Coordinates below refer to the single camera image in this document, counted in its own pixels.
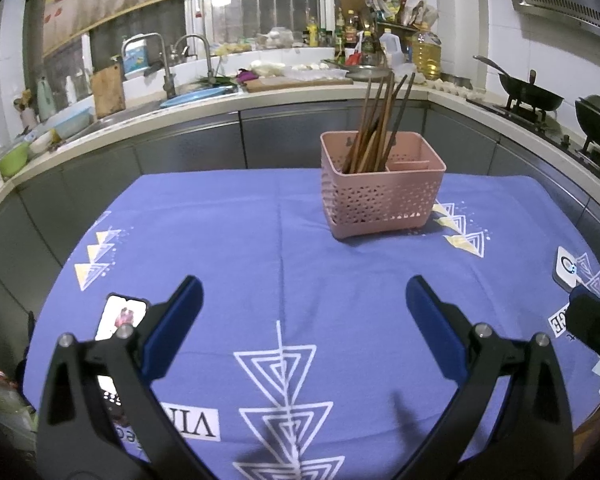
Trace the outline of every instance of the table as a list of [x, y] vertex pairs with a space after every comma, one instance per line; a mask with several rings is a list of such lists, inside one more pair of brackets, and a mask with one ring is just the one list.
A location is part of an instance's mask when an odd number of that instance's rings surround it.
[[[552, 280], [558, 245], [600, 295], [594, 255], [527, 177], [447, 174], [421, 230], [339, 242], [319, 170], [142, 176], [60, 273], [24, 391], [37, 406], [56, 339], [92, 339], [109, 293], [158, 303], [192, 274], [204, 307], [153, 389], [216, 476], [273, 478], [297, 465], [308, 478], [390, 478], [455, 391], [405, 304], [408, 279], [421, 274], [472, 323], [510, 338], [549, 333], [577, 427], [600, 403], [600, 359], [554, 316], [568, 302]], [[485, 444], [505, 388], [468, 456]], [[139, 452], [132, 430], [119, 432]]]

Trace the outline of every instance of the green bowl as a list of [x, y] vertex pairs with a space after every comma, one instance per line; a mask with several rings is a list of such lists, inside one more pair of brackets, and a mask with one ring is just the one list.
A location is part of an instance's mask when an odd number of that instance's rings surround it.
[[0, 173], [3, 177], [18, 173], [27, 165], [27, 156], [29, 151], [29, 143], [21, 142], [17, 146], [11, 148], [7, 153], [0, 157]]

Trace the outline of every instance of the wooden cutting board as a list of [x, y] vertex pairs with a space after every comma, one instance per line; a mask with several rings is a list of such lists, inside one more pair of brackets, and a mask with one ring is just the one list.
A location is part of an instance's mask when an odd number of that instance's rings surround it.
[[124, 110], [125, 91], [122, 88], [120, 65], [115, 64], [96, 72], [91, 77], [91, 91], [99, 119]]
[[247, 91], [253, 92], [267, 92], [270, 90], [283, 90], [286, 88], [305, 88], [310, 86], [332, 86], [332, 85], [353, 85], [352, 79], [325, 79], [318, 81], [294, 81], [287, 77], [280, 77], [280, 82], [274, 83], [274, 78], [269, 78], [273, 84], [264, 84], [260, 79], [254, 79], [253, 81], [247, 81], [245, 83]]

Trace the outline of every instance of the pink plastic basket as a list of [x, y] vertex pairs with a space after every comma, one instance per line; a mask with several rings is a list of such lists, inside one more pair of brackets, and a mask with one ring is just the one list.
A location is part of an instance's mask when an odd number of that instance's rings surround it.
[[383, 173], [340, 173], [356, 132], [326, 132], [322, 202], [335, 238], [426, 224], [446, 165], [420, 134], [398, 132]]

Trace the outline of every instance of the countertop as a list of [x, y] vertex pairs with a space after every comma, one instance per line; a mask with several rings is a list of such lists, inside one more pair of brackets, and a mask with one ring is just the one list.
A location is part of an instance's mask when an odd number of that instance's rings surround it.
[[[70, 144], [61, 146], [53, 153], [45, 153], [44, 155], [39, 156], [5, 183], [0, 189], [0, 202], [20, 184], [45, 171], [51, 170], [72, 158], [120, 142], [120, 140], [139, 136], [166, 126], [252, 108], [309, 102], [364, 99], [365, 91], [366, 84], [355, 83], [352, 86], [299, 88], [285, 90], [283, 92], [269, 91], [259, 92], [257, 94], [240, 93], [156, 110], [129, 119], [128, 121], [115, 124], [109, 128], [104, 128]], [[600, 181], [572, 158], [568, 157], [548, 142], [540, 139], [538, 136], [526, 131], [524, 128], [483, 110], [482, 108], [467, 103], [464, 98], [432, 88], [413, 88], [410, 99], [439, 104], [442, 107], [471, 118], [488, 128], [492, 128], [551, 164], [600, 204]], [[489, 94], [488, 100], [498, 100], [498, 96]], [[572, 132], [567, 128], [563, 128], [563, 131], [564, 133], [570, 134], [572, 139], [584, 143], [581, 134]]]

